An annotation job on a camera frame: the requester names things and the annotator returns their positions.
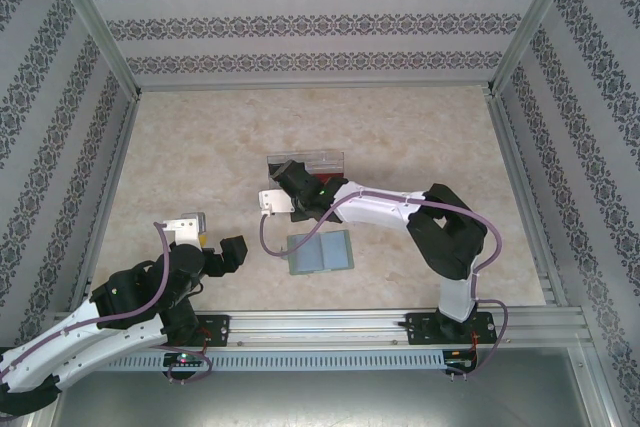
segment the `beige floor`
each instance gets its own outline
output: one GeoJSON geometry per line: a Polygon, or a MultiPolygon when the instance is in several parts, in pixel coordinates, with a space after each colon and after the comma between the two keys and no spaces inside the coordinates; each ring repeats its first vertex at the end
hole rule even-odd
{"type": "MultiPolygon", "coordinates": [[[[257,194],[268,187],[266,156],[320,149],[344,151],[347,178],[366,186],[449,185],[504,238],[501,258],[480,278],[481,296],[544,303],[478,87],[145,93],[94,287],[160,254],[153,221],[204,211],[208,245],[242,234],[249,254],[237,273],[205,279],[204,293],[192,299],[197,309],[436,306],[439,277],[402,232],[349,225],[355,269],[342,272],[291,276],[285,260],[262,251],[257,194]]],[[[267,242],[278,249],[311,226],[272,217],[267,242]]],[[[489,239],[483,255],[493,246],[489,239]]]]}

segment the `damask striped wall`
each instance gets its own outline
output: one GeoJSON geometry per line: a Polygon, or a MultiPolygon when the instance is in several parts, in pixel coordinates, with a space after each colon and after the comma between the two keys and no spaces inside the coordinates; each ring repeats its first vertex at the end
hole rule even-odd
{"type": "Polygon", "coordinates": [[[129,99],[70,0],[0,0],[0,345],[67,310],[129,99]]]}
{"type": "Polygon", "coordinates": [[[554,0],[502,92],[569,299],[640,425],[640,0],[554,0]]]}
{"type": "Polygon", "coordinates": [[[491,79],[532,0],[94,0],[143,87],[491,79]]]}

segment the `purple cable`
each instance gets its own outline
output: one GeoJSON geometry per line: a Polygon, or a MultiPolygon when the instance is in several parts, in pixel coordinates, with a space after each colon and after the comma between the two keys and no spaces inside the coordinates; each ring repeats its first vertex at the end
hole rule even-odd
{"type": "Polygon", "coordinates": [[[200,373],[200,374],[196,374],[193,377],[189,377],[188,379],[175,379],[171,376],[171,371],[173,370],[174,367],[179,367],[180,364],[171,364],[169,366],[169,370],[167,370],[167,377],[169,378],[169,382],[171,383],[179,383],[179,384],[190,384],[191,382],[197,382],[198,380],[202,380],[205,377],[207,377],[209,374],[211,374],[212,369],[213,369],[213,362],[211,362],[211,359],[209,359],[209,357],[207,357],[206,355],[204,355],[202,352],[194,352],[192,350],[187,350],[187,349],[181,349],[180,347],[170,347],[168,345],[159,345],[157,347],[152,347],[154,349],[158,349],[158,350],[167,350],[169,352],[178,352],[181,354],[187,354],[187,355],[193,355],[194,357],[198,357],[201,360],[204,360],[207,365],[209,366],[209,368],[207,370],[205,370],[204,372],[200,373]]]}
{"type": "Polygon", "coordinates": [[[162,242],[164,270],[162,271],[162,281],[160,282],[160,287],[158,287],[158,291],[152,297],[152,299],[146,304],[144,304],[142,307],[139,307],[136,310],[132,310],[131,312],[125,312],[124,314],[106,315],[104,317],[95,317],[93,319],[83,320],[69,327],[53,332],[52,334],[46,336],[42,340],[36,342],[31,347],[29,347],[22,354],[16,357],[15,360],[13,360],[13,362],[10,362],[9,365],[2,372],[0,372],[0,382],[2,382],[2,378],[5,375],[7,375],[7,372],[9,372],[11,367],[16,367],[18,364],[20,364],[20,362],[22,362],[24,359],[26,359],[29,355],[34,353],[40,347],[52,341],[56,337],[60,336],[61,332],[69,333],[76,329],[79,329],[80,327],[84,327],[85,325],[97,324],[99,322],[111,322],[112,320],[128,319],[129,317],[135,317],[136,315],[140,315],[143,312],[146,312],[147,310],[149,310],[151,307],[153,307],[153,305],[160,299],[160,297],[164,293],[164,289],[167,286],[167,281],[169,280],[169,244],[167,243],[167,238],[165,237],[164,232],[162,231],[163,227],[166,227],[166,224],[159,224],[157,222],[154,222],[153,225],[158,230],[158,233],[160,234],[160,241],[162,242]]]}
{"type": "Polygon", "coordinates": [[[497,304],[500,307],[502,307],[502,310],[504,311],[504,322],[502,324],[502,327],[500,329],[500,333],[498,334],[498,337],[496,339],[496,342],[493,344],[493,347],[491,348],[491,350],[489,351],[489,354],[487,354],[486,359],[484,360],[484,362],[482,362],[482,364],[480,364],[478,367],[475,368],[475,370],[471,373],[471,374],[467,374],[467,375],[475,375],[476,372],[478,372],[479,370],[481,370],[482,368],[484,368],[484,366],[487,364],[487,362],[489,360],[491,360],[491,358],[495,355],[496,350],[498,349],[498,345],[500,344],[500,342],[502,341],[502,338],[504,337],[504,333],[507,330],[507,322],[509,320],[509,311],[507,309],[507,306],[504,304],[504,302],[502,302],[501,300],[497,300],[497,299],[477,299],[476,298],[476,290],[477,290],[477,286],[478,286],[478,272],[480,272],[482,269],[488,267],[491,263],[493,263],[494,260],[496,260],[498,258],[498,256],[500,255],[500,252],[502,252],[502,236],[500,235],[500,232],[498,231],[498,229],[496,228],[495,225],[493,225],[489,219],[483,217],[482,215],[476,214],[475,212],[469,210],[469,209],[463,209],[462,207],[457,207],[455,205],[450,205],[450,204],[442,204],[440,202],[431,202],[429,200],[422,200],[422,199],[411,199],[411,198],[407,198],[407,197],[402,197],[400,195],[393,195],[393,194],[383,194],[380,192],[372,192],[372,191],[368,191],[368,190],[363,190],[362,192],[354,192],[352,194],[346,195],[345,197],[341,198],[340,200],[337,200],[336,202],[334,202],[334,204],[329,207],[329,209],[324,213],[324,215],[322,217],[320,217],[320,220],[318,220],[318,223],[313,227],[313,229],[311,229],[311,231],[304,236],[304,238],[298,243],[296,244],[295,247],[293,247],[292,249],[286,250],[284,252],[274,252],[272,250],[270,250],[267,247],[267,244],[264,241],[264,223],[265,220],[267,219],[267,215],[263,215],[262,219],[260,219],[260,244],[262,245],[262,248],[265,250],[265,252],[269,255],[273,255],[275,257],[285,257],[289,254],[292,254],[293,252],[295,252],[296,250],[298,250],[300,247],[302,247],[311,237],[313,237],[315,235],[316,232],[318,232],[318,229],[320,228],[320,226],[327,220],[327,218],[329,218],[329,216],[338,208],[340,207],[342,204],[344,204],[345,202],[348,202],[349,200],[355,198],[355,197],[377,197],[379,199],[386,199],[386,200],[393,200],[393,201],[401,201],[401,202],[406,202],[409,204],[414,204],[414,205],[422,205],[425,207],[432,207],[435,209],[441,209],[441,210],[448,210],[450,212],[456,212],[458,214],[462,214],[462,215],[466,215],[467,217],[471,217],[473,220],[476,220],[482,224],[484,224],[487,229],[489,229],[491,231],[491,233],[494,235],[495,239],[496,239],[496,248],[493,251],[493,253],[486,259],[484,260],[480,265],[478,265],[477,267],[475,267],[473,269],[473,275],[471,277],[471,297],[473,299],[476,300],[476,302],[478,302],[479,304],[497,304]]]}

